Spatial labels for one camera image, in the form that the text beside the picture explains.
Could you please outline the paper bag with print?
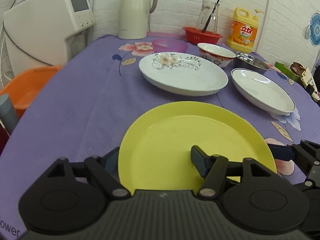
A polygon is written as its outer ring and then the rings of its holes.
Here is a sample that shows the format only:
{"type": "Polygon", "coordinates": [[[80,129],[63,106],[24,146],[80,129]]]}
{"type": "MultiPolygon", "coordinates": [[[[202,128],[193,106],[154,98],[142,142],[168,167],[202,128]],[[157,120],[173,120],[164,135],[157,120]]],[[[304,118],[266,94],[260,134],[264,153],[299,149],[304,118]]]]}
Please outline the paper bag with print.
{"type": "Polygon", "coordinates": [[[308,67],[305,68],[300,63],[294,62],[291,64],[290,69],[300,77],[302,86],[311,96],[312,100],[316,103],[319,103],[319,92],[308,67]]]}

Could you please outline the black stirring stick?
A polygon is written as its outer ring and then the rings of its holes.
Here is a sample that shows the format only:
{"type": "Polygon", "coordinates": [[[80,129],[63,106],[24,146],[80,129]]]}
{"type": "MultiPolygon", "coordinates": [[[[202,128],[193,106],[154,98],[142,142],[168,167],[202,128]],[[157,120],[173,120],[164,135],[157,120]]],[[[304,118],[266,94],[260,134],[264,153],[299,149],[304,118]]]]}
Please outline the black stirring stick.
{"type": "Polygon", "coordinates": [[[205,24],[204,28],[202,29],[202,32],[203,32],[203,33],[207,30],[208,25],[210,24],[210,21],[212,20],[212,18],[213,18],[213,16],[214,16],[214,12],[215,12],[217,6],[219,5],[219,1],[220,1],[220,0],[217,0],[217,2],[215,3],[215,5],[214,5],[214,7],[213,7],[212,12],[211,12],[210,15],[208,16],[208,19],[207,19],[207,21],[206,21],[206,24],[205,24]]]}

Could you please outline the white water dispenser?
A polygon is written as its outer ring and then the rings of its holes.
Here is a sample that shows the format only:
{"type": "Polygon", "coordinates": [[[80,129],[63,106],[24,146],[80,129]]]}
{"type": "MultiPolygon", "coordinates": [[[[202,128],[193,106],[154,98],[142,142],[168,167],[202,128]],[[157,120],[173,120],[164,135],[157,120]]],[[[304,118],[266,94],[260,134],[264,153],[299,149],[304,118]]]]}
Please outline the white water dispenser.
{"type": "Polygon", "coordinates": [[[3,17],[14,76],[37,67],[64,66],[87,46],[95,18],[89,0],[25,0],[3,17]]]}

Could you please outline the blue wall decoration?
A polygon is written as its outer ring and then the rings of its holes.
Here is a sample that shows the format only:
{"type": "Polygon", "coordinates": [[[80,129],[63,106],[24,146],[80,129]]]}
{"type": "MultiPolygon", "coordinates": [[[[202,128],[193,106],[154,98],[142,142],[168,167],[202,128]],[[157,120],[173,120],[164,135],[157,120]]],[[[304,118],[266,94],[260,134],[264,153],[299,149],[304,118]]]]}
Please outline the blue wall decoration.
{"type": "Polygon", "coordinates": [[[320,13],[314,13],[306,28],[305,38],[310,40],[313,46],[319,46],[320,44],[320,13]]]}

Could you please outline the yellow plastic plate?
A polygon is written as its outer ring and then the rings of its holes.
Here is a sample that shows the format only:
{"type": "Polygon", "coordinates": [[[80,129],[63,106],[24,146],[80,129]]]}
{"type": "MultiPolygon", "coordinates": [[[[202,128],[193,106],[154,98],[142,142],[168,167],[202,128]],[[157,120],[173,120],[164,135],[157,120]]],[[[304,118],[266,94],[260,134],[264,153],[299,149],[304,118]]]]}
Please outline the yellow plastic plate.
{"type": "Polygon", "coordinates": [[[267,143],[245,119],[224,108],[181,101],[153,108],[127,130],[120,145],[121,184],[136,190],[193,190],[203,183],[191,148],[230,161],[253,158],[270,170],[276,164],[267,143]]]}

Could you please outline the orange plastic basin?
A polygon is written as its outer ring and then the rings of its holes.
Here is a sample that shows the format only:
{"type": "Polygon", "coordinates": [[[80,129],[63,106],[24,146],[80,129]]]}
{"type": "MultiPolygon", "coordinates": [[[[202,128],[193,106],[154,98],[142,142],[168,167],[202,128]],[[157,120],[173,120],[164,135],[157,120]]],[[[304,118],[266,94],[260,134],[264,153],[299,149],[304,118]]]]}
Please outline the orange plastic basin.
{"type": "Polygon", "coordinates": [[[17,115],[21,118],[41,89],[62,68],[63,66],[53,66],[28,69],[13,78],[1,90],[1,95],[9,94],[17,115]]]}

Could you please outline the green box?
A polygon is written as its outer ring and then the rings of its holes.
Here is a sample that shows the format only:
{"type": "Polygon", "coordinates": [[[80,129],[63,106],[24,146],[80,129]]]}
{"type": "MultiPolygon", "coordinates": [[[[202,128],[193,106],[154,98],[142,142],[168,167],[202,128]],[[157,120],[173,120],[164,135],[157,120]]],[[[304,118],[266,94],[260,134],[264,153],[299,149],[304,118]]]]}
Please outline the green box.
{"type": "Polygon", "coordinates": [[[300,76],[295,74],[290,68],[285,67],[282,63],[276,62],[274,66],[285,76],[287,76],[289,79],[302,84],[302,81],[300,79],[300,76]]]}

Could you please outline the stainless steel bowl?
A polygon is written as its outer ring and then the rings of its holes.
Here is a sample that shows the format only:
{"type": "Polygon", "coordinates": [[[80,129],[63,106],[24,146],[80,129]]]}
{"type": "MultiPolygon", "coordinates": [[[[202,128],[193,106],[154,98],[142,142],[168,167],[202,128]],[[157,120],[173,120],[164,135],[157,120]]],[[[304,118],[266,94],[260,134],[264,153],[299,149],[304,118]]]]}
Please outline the stainless steel bowl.
{"type": "Polygon", "coordinates": [[[264,74],[270,67],[264,61],[254,57],[252,55],[236,51],[235,52],[236,58],[234,59],[234,65],[236,68],[245,68],[260,74],[264,74]]]}

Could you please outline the purple floral tablecloth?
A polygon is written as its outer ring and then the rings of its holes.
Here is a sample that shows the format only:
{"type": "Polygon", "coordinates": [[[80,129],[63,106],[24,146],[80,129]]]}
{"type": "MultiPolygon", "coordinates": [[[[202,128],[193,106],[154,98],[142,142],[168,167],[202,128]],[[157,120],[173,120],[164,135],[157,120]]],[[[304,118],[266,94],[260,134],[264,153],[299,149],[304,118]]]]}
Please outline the purple floral tablecloth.
{"type": "Polygon", "coordinates": [[[94,41],[54,75],[21,117],[1,154],[1,238],[17,239],[26,231],[18,214],[19,199],[56,159],[82,162],[107,154],[120,145],[139,116],[165,103],[210,103],[241,116],[263,138],[290,143],[273,121],[295,143],[306,139],[319,144],[319,107],[299,84],[289,85],[273,69],[265,74],[293,98],[298,109],[293,124],[300,124],[301,131],[248,102],[233,85],[232,62],[224,69],[229,76],[224,89],[210,96],[181,96],[144,79],[138,67],[142,57],[123,50],[129,43],[134,41],[112,35],[94,41]]]}

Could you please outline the clear glass jar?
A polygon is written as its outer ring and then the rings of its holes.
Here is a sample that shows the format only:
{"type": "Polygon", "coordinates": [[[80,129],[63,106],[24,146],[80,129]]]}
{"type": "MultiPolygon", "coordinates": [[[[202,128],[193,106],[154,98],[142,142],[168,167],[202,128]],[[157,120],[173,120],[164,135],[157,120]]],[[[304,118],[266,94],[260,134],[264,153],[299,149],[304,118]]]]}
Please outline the clear glass jar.
{"type": "MultiPolygon", "coordinates": [[[[216,2],[207,1],[207,0],[202,1],[201,11],[199,14],[199,18],[197,20],[196,29],[200,29],[202,31],[202,29],[204,28],[204,26],[206,24],[208,16],[210,15],[210,13],[213,10],[215,3],[216,2]]],[[[217,32],[219,6],[220,6],[220,3],[216,8],[216,10],[214,12],[214,16],[213,16],[212,20],[210,21],[210,24],[208,25],[208,28],[206,31],[211,31],[212,33],[217,32]]]]}

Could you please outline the grey blue cup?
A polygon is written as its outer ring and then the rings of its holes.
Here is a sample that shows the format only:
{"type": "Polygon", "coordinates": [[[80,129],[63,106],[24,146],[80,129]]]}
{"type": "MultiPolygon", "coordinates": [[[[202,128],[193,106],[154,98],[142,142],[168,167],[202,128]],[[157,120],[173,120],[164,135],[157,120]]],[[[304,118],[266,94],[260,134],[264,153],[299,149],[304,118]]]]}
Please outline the grey blue cup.
{"type": "Polygon", "coordinates": [[[9,135],[11,135],[19,122],[19,117],[10,99],[9,94],[5,93],[1,95],[0,102],[1,122],[3,123],[9,135]]]}

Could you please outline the white red-patterned ceramic bowl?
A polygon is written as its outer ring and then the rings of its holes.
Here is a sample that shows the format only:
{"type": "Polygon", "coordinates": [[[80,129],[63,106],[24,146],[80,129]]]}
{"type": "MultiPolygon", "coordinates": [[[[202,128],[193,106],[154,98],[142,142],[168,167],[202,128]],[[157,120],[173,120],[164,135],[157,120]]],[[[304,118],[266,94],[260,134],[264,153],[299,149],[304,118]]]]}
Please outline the white red-patterned ceramic bowl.
{"type": "Polygon", "coordinates": [[[225,68],[236,58],[236,54],[231,50],[209,43],[198,43],[200,57],[216,64],[220,68],[225,68]]]}

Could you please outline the red plastic basket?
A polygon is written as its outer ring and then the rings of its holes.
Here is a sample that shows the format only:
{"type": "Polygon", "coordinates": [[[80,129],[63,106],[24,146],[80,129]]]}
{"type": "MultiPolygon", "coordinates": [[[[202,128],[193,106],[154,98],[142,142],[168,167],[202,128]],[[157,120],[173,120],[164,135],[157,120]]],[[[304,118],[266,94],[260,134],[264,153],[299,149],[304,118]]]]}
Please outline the red plastic basket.
{"type": "Polygon", "coordinates": [[[191,44],[197,45],[198,43],[217,44],[219,39],[223,38],[218,33],[212,33],[211,31],[205,31],[202,33],[200,29],[195,27],[183,27],[185,31],[185,39],[191,44]]]}

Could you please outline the white floral plate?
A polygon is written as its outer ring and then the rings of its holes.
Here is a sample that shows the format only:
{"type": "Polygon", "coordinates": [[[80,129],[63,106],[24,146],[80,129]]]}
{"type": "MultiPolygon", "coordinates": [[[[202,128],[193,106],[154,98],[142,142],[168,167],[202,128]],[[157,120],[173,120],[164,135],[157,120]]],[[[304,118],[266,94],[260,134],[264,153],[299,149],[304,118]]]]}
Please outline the white floral plate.
{"type": "Polygon", "coordinates": [[[219,66],[186,53],[150,54],[140,60],[139,70],[149,83],[178,95],[213,95],[228,84],[228,76],[219,66]]]}

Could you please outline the purple translucent plastic bowl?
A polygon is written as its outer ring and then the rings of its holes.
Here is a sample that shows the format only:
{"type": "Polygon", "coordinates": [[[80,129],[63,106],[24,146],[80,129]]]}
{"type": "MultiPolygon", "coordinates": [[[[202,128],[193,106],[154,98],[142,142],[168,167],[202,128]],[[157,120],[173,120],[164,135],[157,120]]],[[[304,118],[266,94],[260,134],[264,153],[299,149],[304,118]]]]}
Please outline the purple translucent plastic bowl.
{"type": "Polygon", "coordinates": [[[188,45],[180,40],[173,40],[167,38],[158,38],[152,41],[153,51],[155,53],[164,52],[178,52],[185,53],[188,45]]]}

